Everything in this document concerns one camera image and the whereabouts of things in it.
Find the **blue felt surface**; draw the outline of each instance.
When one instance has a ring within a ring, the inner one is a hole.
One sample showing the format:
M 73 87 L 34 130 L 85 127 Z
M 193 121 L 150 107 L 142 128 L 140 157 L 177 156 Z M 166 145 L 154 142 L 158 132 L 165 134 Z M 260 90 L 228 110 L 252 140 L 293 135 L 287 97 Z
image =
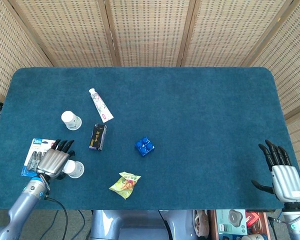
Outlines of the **blue felt surface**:
M 102 151 L 88 148 L 102 123 L 90 88 L 114 116 Z M 66 110 L 81 117 L 81 128 L 66 128 Z M 155 149 L 141 157 L 135 142 L 144 136 Z M 18 70 L 0 119 L 0 208 L 29 180 L 21 170 L 33 138 L 75 140 L 84 175 L 50 185 L 68 209 L 277 209 L 282 204 L 250 182 L 272 182 L 258 144 L 285 147 L 297 166 L 273 76 L 260 67 Z M 127 200 L 108 190 L 123 171 L 141 176 Z

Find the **snack bag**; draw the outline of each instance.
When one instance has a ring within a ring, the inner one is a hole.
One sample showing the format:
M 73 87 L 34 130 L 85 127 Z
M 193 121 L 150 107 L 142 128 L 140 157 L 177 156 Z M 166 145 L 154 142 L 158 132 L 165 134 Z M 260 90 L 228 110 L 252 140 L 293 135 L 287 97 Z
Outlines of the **snack bag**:
M 131 173 L 121 172 L 120 179 L 112 185 L 109 189 L 119 194 L 124 199 L 127 199 L 134 190 L 134 185 L 137 184 L 137 181 L 141 176 L 136 176 Z

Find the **red item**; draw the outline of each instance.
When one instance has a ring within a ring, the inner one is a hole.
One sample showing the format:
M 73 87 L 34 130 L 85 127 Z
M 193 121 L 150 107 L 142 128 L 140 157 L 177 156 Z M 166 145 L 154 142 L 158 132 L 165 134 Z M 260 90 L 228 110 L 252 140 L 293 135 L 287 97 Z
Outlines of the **red item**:
M 245 212 L 246 226 L 250 228 L 256 221 L 260 218 L 259 214 L 256 212 Z

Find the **white toothpaste tube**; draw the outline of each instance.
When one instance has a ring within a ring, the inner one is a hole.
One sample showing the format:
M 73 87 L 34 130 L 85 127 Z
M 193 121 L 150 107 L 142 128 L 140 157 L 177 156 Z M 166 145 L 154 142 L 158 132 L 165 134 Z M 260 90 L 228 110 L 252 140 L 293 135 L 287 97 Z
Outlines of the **white toothpaste tube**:
M 111 112 L 109 111 L 99 94 L 96 92 L 96 90 L 94 88 L 91 88 L 89 89 L 89 93 L 91 94 L 91 98 L 94 102 L 96 109 L 98 110 L 98 113 L 100 114 L 102 122 L 105 123 L 113 119 L 114 116 L 112 116 Z

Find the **white paper cup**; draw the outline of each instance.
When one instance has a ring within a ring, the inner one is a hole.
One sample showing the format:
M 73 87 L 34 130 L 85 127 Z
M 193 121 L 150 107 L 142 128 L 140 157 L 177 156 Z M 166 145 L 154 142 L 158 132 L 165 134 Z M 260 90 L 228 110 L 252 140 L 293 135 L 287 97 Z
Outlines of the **white paper cup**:
M 68 160 L 62 171 L 70 178 L 77 179 L 84 174 L 85 166 L 79 161 Z
M 82 124 L 81 118 L 76 116 L 72 111 L 62 113 L 61 120 L 69 130 L 77 130 Z

